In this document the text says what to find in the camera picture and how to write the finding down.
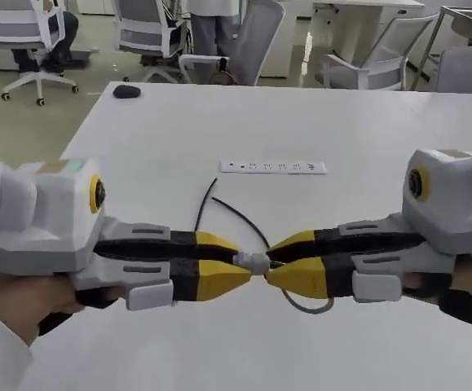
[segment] gray chair backrest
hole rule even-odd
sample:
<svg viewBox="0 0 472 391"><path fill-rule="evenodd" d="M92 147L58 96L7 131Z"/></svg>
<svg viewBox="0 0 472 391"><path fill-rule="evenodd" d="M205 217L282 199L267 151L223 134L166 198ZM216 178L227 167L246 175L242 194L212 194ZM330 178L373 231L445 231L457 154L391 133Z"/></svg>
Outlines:
<svg viewBox="0 0 472 391"><path fill-rule="evenodd" d="M120 21L128 21L128 23L122 25L120 31L121 41L135 45L161 46L161 31L157 33L141 32L135 29L131 23L154 23L159 24L162 28L167 28L168 24L161 0L114 0L114 6L117 13L116 17ZM124 51L138 52L129 47L120 46L120 48Z"/></svg>
<svg viewBox="0 0 472 391"><path fill-rule="evenodd" d="M472 94L472 46L448 49L442 53L435 91Z"/></svg>
<svg viewBox="0 0 472 391"><path fill-rule="evenodd" d="M34 11L31 0L0 0L0 11ZM0 23L0 37L38 37L40 29L35 18L31 23Z"/></svg>
<svg viewBox="0 0 472 391"><path fill-rule="evenodd" d="M158 3L161 0L114 0L121 19L161 23Z"/></svg>
<svg viewBox="0 0 472 391"><path fill-rule="evenodd" d="M407 59L427 27L437 19L438 14L420 18L393 19L379 37L363 68L385 61L386 57Z"/></svg>
<svg viewBox="0 0 472 391"><path fill-rule="evenodd" d="M0 0L0 11L32 11L31 0Z"/></svg>
<svg viewBox="0 0 472 391"><path fill-rule="evenodd" d="M230 72L241 86L255 86L285 9L274 0L250 0L230 53Z"/></svg>

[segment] black shoe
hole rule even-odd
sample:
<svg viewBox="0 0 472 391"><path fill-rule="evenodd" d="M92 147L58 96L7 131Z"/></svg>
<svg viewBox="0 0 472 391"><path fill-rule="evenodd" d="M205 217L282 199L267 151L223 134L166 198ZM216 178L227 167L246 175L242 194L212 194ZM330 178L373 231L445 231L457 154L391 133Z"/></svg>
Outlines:
<svg viewBox="0 0 472 391"><path fill-rule="evenodd" d="M42 63L42 68L48 73L64 73L65 67L60 61L46 59Z"/></svg>

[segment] chair base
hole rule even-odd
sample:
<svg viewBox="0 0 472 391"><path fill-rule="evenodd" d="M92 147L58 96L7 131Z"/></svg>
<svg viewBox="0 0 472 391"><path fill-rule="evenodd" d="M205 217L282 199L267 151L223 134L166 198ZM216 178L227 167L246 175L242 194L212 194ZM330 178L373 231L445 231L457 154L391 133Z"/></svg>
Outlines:
<svg viewBox="0 0 472 391"><path fill-rule="evenodd" d="M62 84L67 84L73 88L73 92L78 92L78 87L75 81L66 79L65 77L61 77L58 75L54 75L52 73L47 73L44 71L40 72L25 72L20 74L20 78L17 81L12 82L10 85L5 86L2 90L2 98L4 100L9 99L9 91L14 90L15 88L25 86L26 84L32 83L33 81L36 82L37 85L37 94L38 94L38 100L37 103L40 106L43 106L43 104L40 104L40 100L43 101L43 89L42 89L42 81L48 80L48 81L56 81L58 83Z"/></svg>
<svg viewBox="0 0 472 391"><path fill-rule="evenodd" d="M148 83L154 75L163 77L169 83L179 83L179 80L182 77L181 71L179 68L169 67L168 65L156 65L145 67L144 70L147 72L142 76L141 82ZM171 73L177 73L177 77L172 77ZM123 81L131 81L130 77L124 77Z"/></svg>

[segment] small white connector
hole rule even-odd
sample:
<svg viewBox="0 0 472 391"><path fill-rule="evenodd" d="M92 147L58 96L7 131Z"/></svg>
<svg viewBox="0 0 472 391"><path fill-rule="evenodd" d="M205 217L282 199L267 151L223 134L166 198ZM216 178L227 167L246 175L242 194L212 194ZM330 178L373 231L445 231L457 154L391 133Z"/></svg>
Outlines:
<svg viewBox="0 0 472 391"><path fill-rule="evenodd" d="M239 251L234 256L234 265L249 270L252 275L264 275L270 270L270 258L263 253L244 253Z"/></svg>

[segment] gray cable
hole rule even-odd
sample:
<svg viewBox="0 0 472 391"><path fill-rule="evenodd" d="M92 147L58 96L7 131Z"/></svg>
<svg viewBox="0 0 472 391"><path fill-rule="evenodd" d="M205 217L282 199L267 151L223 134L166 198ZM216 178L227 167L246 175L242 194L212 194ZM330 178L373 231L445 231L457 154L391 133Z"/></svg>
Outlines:
<svg viewBox="0 0 472 391"><path fill-rule="evenodd" d="M208 190L206 191L205 193L205 196L203 197L203 200L201 202L201 207L200 207L200 211L199 213L197 214L197 219L196 219L196 231L197 231L197 228L199 227L200 225L200 222L201 222L201 217L203 216L203 208L205 207L205 204L206 204L206 201L210 198L210 193L212 191L212 188L214 187L215 183L218 181L217 178L215 178L212 183L210 184ZM254 232L256 232L259 236L259 238L261 238L262 242L264 243L265 247L266 248L269 248L269 245L268 245L268 240L267 238L265 237L265 235L257 228L257 226L249 219L247 218L242 212L238 211L236 208L234 208L233 206L225 203L224 201L218 199L218 198L215 198L215 197L212 197L218 204L224 206L225 208L227 208L229 211L231 211L232 213L234 213L236 216L239 216L241 217L247 224L250 225L250 227L254 230ZM290 305L295 308L296 310L299 310L301 312L304 312L305 314L312 314L312 315L319 315L319 314L323 314L325 312L328 312L332 309L333 307L333 304L335 302L335 300L331 297L328 299L328 302L323 305L322 307L318 307L318 308L308 308L308 307L305 307L304 305L300 305L299 303L297 303L291 296L290 294L285 291L284 289L281 289L281 291L283 292L283 295L285 296L286 300L288 303L290 303Z"/></svg>
<svg viewBox="0 0 472 391"><path fill-rule="evenodd" d="M322 307L318 307L318 308L308 308L308 307L305 307L304 305L300 305L299 303L297 303L291 296L290 294L285 291L284 289L281 289L281 291L283 292L283 295L285 296L286 300L288 301L288 303L290 303L290 305L295 308L296 310L300 310L301 312L304 312L305 314L311 314L311 315L319 315L319 314L324 314L325 312L328 312L332 309L333 307L333 304L335 302L335 299L333 298L329 298L328 299L328 302L323 305Z"/></svg>

